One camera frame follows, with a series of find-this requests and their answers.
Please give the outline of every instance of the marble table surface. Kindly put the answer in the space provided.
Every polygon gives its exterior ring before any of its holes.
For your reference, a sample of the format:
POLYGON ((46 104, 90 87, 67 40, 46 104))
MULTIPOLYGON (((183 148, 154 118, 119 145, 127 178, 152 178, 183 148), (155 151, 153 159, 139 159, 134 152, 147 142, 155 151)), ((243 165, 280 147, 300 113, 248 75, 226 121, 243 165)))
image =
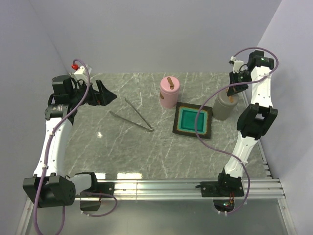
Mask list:
MULTIPOLYGON (((79 108, 71 130, 65 156, 65 173, 94 171, 106 179, 215 178, 229 156, 207 149, 197 138, 172 133, 175 108, 159 104, 159 84, 163 77, 180 81, 179 101, 203 104, 214 91, 229 83, 228 73, 116 73, 96 74, 91 81, 103 84, 117 94, 108 106, 79 108), (146 126, 128 105, 127 98, 155 129, 147 132, 113 117, 109 110, 146 126)), ((207 106, 213 107, 214 100, 207 106)), ((236 123, 245 109, 242 95, 232 115, 225 121, 212 119, 208 144, 232 152, 238 132, 236 123)), ((247 164, 252 178, 266 173, 258 145, 247 164)))

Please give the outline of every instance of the pink container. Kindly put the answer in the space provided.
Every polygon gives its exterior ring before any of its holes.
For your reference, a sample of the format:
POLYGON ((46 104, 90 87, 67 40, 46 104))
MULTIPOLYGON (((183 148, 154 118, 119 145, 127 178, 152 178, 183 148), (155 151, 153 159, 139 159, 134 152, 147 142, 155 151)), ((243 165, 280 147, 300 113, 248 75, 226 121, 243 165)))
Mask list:
POLYGON ((160 84, 160 103, 165 108, 173 108, 178 101, 180 83, 175 77, 165 77, 160 84))

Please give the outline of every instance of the tongs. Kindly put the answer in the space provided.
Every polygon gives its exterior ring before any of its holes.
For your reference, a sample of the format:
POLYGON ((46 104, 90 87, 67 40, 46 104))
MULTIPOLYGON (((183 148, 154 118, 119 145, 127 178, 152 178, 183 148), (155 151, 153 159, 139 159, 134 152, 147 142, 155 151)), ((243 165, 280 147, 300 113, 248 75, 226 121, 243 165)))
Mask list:
POLYGON ((126 101, 126 103, 128 103, 128 104, 136 111, 136 113, 138 113, 138 115, 142 118, 142 120, 144 120, 144 122, 150 127, 150 129, 148 129, 148 128, 142 126, 142 125, 139 125, 139 124, 137 124, 137 123, 135 123, 135 122, 133 122, 133 121, 130 121, 130 120, 126 119, 126 118, 123 118, 123 117, 117 115, 116 113, 112 112, 111 110, 110 110, 110 114, 112 114, 114 117, 117 117, 117 118, 122 119, 122 120, 124 120, 124 121, 126 121, 126 122, 129 122, 129 123, 131 123, 131 124, 133 124, 133 125, 135 125, 135 126, 138 126, 138 127, 142 128, 142 129, 144 129, 144 130, 146 130, 146 131, 153 132, 154 129, 152 128, 152 126, 151 126, 151 125, 147 122, 147 120, 140 114, 140 112, 134 107, 134 105, 132 105, 132 103, 131 103, 127 98, 125 98, 125 101, 126 101))

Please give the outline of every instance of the gray canister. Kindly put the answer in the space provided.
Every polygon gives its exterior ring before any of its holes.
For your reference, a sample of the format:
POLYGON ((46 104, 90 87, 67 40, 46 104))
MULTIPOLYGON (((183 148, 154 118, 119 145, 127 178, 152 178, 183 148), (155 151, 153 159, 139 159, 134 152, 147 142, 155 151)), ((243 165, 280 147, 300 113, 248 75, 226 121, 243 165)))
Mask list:
POLYGON ((238 100, 238 94, 227 96, 227 90, 219 92, 212 110, 213 117, 221 121, 229 118, 231 111, 238 104, 238 100))

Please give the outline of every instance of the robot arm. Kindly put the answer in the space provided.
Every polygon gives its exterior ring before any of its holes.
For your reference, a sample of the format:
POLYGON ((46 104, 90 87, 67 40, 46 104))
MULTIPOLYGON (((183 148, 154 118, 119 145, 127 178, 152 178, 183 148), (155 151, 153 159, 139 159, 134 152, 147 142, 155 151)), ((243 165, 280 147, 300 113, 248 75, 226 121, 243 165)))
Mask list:
MULTIPOLYGON (((76 68, 73 77, 62 75, 52 79, 54 93, 50 96, 48 107, 45 110, 46 132, 43 150, 33 177, 25 178, 23 182, 23 189, 33 203, 35 201, 40 176, 43 172, 43 162, 48 138, 56 124, 82 99, 87 88, 85 81, 86 71, 83 66, 76 68)), ((101 80, 96 80, 96 84, 99 91, 94 90, 91 84, 83 104, 105 106, 116 99, 117 96, 108 91, 101 80)), ((68 206, 73 204, 75 195, 82 191, 87 189, 90 191, 97 190, 97 179, 93 172, 79 173, 70 179, 66 179, 64 176, 63 165, 66 144, 76 113, 77 112, 74 112, 61 124, 52 139, 44 184, 38 202, 38 206, 41 208, 68 206)))
MULTIPOLYGON (((268 76, 267 79, 252 84, 251 103, 238 118, 238 138, 233 154, 246 164, 254 145, 261 136, 266 134, 278 114, 270 98, 271 75, 269 72, 274 68, 274 60, 264 57, 263 51, 256 50, 249 55, 246 70, 240 71, 243 61, 237 61, 232 57, 230 63, 234 67, 229 74, 230 84, 258 81, 268 76)), ((229 87, 227 95, 243 92, 247 88, 248 85, 229 87)), ((219 174, 217 182, 201 182, 196 187, 201 188, 203 197, 227 197, 229 195, 241 197, 244 196, 242 176, 241 163, 232 157, 219 174)))
MULTIPOLYGON (((255 66, 250 73, 251 80, 260 80, 270 71, 269 67, 255 66)), ((244 163, 247 162, 258 139, 265 135, 277 116, 277 110, 272 108, 273 104, 270 98, 270 80, 271 75, 260 83, 252 84, 251 104, 238 119, 237 129, 239 131, 233 154, 244 163)), ((242 165, 236 159, 231 158, 225 166, 225 173, 234 178, 242 177, 242 165)))
MULTIPOLYGON (((231 84, 245 81, 258 81, 265 75, 268 76, 262 82, 252 84, 251 103, 238 118, 238 138, 233 154, 239 157, 244 164, 247 163, 254 145, 261 136, 266 134, 278 114, 278 111, 273 108, 270 98, 271 75, 269 75, 269 72, 273 68, 274 60, 264 57, 263 51, 256 50, 249 55, 246 70, 239 71, 234 68, 233 72, 230 73, 231 84)), ((242 92, 247 88, 248 85, 234 86, 228 90, 227 95, 230 96, 242 92)), ((231 178, 231 182, 236 182, 234 179, 238 179, 237 182, 239 182, 243 176, 243 167, 235 158, 231 158, 225 165, 221 174, 226 184, 228 182, 227 178, 231 178)))

